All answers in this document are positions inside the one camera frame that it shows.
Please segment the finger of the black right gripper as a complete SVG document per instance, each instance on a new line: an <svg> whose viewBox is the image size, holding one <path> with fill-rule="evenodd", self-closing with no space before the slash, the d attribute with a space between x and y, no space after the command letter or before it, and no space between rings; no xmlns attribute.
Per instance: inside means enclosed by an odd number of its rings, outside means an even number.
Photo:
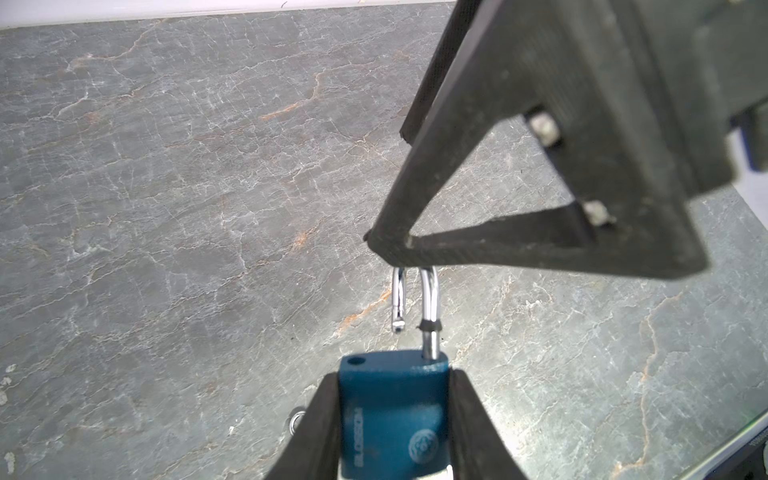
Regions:
<svg viewBox="0 0 768 480"><path fill-rule="evenodd" d="M416 139L481 3L481 0L458 0L456 2L400 128L400 136L407 144L412 144Z"/></svg>

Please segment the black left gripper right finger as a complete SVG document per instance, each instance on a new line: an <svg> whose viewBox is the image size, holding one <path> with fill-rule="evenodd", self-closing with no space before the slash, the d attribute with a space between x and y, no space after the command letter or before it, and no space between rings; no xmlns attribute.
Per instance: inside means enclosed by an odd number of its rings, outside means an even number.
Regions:
<svg viewBox="0 0 768 480"><path fill-rule="evenodd" d="M455 479L527 480L505 447L468 375L452 369L448 424Z"/></svg>

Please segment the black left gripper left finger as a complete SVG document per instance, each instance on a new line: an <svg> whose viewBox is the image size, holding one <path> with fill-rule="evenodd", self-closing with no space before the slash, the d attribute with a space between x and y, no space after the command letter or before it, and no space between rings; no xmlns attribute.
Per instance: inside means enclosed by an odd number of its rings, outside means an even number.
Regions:
<svg viewBox="0 0 768 480"><path fill-rule="evenodd" d="M338 374L325 375L267 480L336 480L341 455Z"/></svg>

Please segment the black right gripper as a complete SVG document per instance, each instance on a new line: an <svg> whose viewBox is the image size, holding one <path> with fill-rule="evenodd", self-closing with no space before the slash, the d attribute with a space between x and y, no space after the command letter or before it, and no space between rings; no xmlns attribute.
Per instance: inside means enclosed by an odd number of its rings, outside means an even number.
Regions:
<svg viewBox="0 0 768 480"><path fill-rule="evenodd" d="M687 192L767 169L764 1L482 1L366 242L397 267L490 264L674 279L707 256ZM431 200L520 116L572 201L416 236Z"/></svg>

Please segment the blue padlock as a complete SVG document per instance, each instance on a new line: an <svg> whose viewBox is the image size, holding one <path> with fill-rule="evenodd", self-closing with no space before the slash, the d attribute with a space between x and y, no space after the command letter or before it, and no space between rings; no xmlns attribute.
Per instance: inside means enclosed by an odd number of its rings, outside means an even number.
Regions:
<svg viewBox="0 0 768 480"><path fill-rule="evenodd" d="M439 282L435 268L419 272L421 348L341 360L340 465L345 479L418 479L449 465L450 367L440 348Z"/></svg>

